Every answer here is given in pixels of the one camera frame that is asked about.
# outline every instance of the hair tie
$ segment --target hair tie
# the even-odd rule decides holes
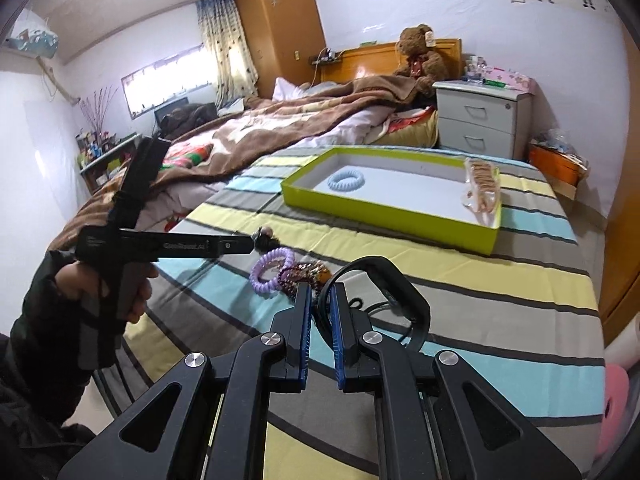
[[[249,274],[249,281],[251,282],[251,286],[255,292],[258,294],[265,294],[267,292],[273,292],[274,290],[280,289],[280,282],[278,281],[277,276],[271,278],[268,282],[260,281],[260,276],[264,272],[266,266],[280,258],[284,258],[284,263],[281,266],[282,269],[287,269],[293,266],[296,262],[296,255],[291,249],[280,247],[266,253],[264,256],[261,256],[253,266],[251,273]]]
[[[364,185],[364,175],[357,170],[342,170],[332,174],[327,181],[329,189],[338,192],[355,191]]]

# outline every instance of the sleeve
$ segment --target sleeve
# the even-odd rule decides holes
[[[76,410],[91,372],[78,367],[79,301],[58,291],[55,276],[75,261],[72,254],[49,251],[36,271],[11,330],[4,368],[34,410],[56,424]]]

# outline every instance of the hand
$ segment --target hand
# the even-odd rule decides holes
[[[157,278],[158,270],[149,264],[148,278]],[[56,286],[60,293],[71,301],[78,301],[82,294],[87,293],[96,298],[98,296],[98,273],[87,264],[75,262],[62,267],[55,277]],[[103,297],[109,293],[107,284],[103,281],[100,292]],[[131,312],[127,316],[127,321],[137,323],[145,311],[146,300],[151,298],[151,283],[145,280],[138,288],[138,295],[131,305]]]

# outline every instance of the plastic bag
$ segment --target plastic bag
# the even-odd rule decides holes
[[[535,143],[565,155],[577,155],[574,146],[569,142],[568,132],[560,128],[538,134]]]

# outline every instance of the stuffed toy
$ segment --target stuffed toy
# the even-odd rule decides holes
[[[406,62],[394,75],[415,77],[418,89],[428,96],[433,95],[432,85],[449,76],[442,56],[433,50],[435,40],[429,25],[409,27],[402,31],[396,49],[406,56]]]

